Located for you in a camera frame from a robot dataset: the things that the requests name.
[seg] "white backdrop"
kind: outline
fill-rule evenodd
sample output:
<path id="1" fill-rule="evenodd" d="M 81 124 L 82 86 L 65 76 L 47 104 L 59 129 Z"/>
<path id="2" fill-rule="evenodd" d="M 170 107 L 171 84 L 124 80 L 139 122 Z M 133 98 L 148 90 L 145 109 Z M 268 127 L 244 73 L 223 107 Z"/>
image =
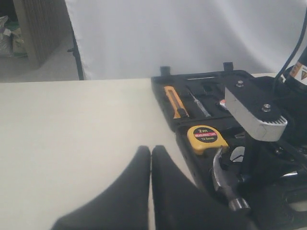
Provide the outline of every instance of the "white backdrop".
<path id="1" fill-rule="evenodd" d="M 299 38 L 306 0 L 66 0 L 86 78 L 235 69 L 276 72 Z"/>

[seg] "metal bolt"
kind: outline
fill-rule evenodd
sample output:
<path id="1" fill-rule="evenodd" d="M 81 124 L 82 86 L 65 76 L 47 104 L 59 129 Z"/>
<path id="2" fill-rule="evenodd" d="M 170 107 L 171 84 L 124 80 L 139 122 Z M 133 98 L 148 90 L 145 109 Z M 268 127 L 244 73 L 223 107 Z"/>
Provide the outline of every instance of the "metal bolt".
<path id="1" fill-rule="evenodd" d="M 244 82 L 242 81 L 242 80 L 238 80 L 238 82 L 237 82 L 237 84 L 236 84 L 236 86 L 237 87 L 239 87 L 239 88 L 241 88 L 241 87 L 243 87 L 244 86 L 244 84 L 243 84 Z"/>
<path id="2" fill-rule="evenodd" d="M 262 111 L 269 112 L 271 111 L 271 105 L 270 104 L 264 104 L 262 107 Z"/>

